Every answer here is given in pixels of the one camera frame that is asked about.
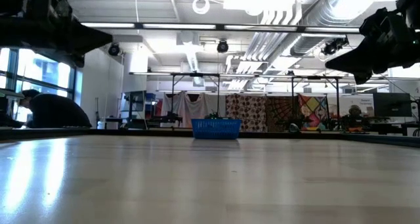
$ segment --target ceiling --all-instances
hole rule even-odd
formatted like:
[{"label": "ceiling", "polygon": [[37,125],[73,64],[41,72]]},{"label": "ceiling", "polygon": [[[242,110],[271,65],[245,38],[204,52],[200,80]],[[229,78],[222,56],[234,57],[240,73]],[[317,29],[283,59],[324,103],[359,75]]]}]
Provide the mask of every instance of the ceiling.
[{"label": "ceiling", "polygon": [[[75,15],[81,22],[136,22],[135,0],[68,0],[74,9]],[[245,11],[223,9],[223,5],[210,2],[209,12],[197,14],[192,9],[193,0],[137,0],[139,22],[181,22],[181,23],[216,23],[216,24],[258,24],[262,15],[250,16]],[[303,0],[303,12],[315,0]],[[375,2],[366,12],[353,20],[349,26],[360,26],[363,20],[373,14],[377,9],[387,7],[394,9],[393,0],[379,0]],[[149,44],[153,57],[149,58],[149,65],[179,66],[186,62],[186,55],[177,50],[177,31],[157,30],[107,30],[113,35],[141,35]],[[251,32],[197,32],[199,42],[205,44],[202,52],[197,53],[199,62],[226,62],[227,55],[218,54],[216,47],[219,39],[227,39],[230,44],[230,51],[233,53],[245,52],[254,36]],[[350,47],[357,47],[363,39],[360,35],[350,35]],[[136,43],[121,44],[126,52],[134,51],[138,47]],[[348,47],[342,53],[351,50]],[[313,74],[316,70],[322,73],[325,70],[323,59],[319,58],[319,51],[315,50],[311,58],[304,58],[297,64],[299,71],[308,70],[307,74]]]}]

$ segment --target person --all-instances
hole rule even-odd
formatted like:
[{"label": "person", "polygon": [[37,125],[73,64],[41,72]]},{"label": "person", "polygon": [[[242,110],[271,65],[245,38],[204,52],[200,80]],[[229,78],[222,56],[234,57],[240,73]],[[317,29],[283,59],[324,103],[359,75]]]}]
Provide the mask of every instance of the person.
[{"label": "person", "polygon": [[32,111],[29,128],[92,127],[86,113],[69,98],[44,94],[35,89],[23,90],[19,106]]}]

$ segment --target blue basket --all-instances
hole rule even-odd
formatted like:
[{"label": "blue basket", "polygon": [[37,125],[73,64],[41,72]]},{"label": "blue basket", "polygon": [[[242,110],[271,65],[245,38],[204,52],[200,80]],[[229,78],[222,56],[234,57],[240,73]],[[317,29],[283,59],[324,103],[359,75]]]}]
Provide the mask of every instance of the blue basket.
[{"label": "blue basket", "polygon": [[241,120],[192,119],[196,139],[237,139]]}]

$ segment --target patterned fabric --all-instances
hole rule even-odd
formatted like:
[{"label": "patterned fabric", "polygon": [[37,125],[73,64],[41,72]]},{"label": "patterned fabric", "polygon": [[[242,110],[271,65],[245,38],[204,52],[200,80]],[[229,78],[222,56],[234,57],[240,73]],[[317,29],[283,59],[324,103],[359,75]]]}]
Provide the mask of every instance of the patterned fabric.
[{"label": "patterned fabric", "polygon": [[241,119],[241,132],[266,132],[266,97],[226,96],[226,116]]},{"label": "patterned fabric", "polygon": [[[295,97],[296,109],[298,98]],[[266,116],[268,132],[284,132],[287,130],[284,123],[292,117],[291,97],[267,97]]]},{"label": "patterned fabric", "polygon": [[299,95],[299,106],[304,117],[312,120],[305,122],[302,129],[325,129],[322,122],[327,118],[327,98]]}]

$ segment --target security camera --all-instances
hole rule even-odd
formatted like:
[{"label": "security camera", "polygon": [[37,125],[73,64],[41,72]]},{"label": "security camera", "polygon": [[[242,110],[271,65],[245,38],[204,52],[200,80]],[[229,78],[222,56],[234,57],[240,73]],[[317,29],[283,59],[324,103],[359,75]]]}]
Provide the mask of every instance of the security camera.
[{"label": "security camera", "polygon": [[121,49],[119,48],[118,43],[112,43],[111,47],[108,49],[108,53],[111,56],[118,56],[121,52]]},{"label": "security camera", "polygon": [[219,44],[217,45],[217,52],[218,53],[227,53],[229,50],[229,45],[226,40],[220,40]]}]

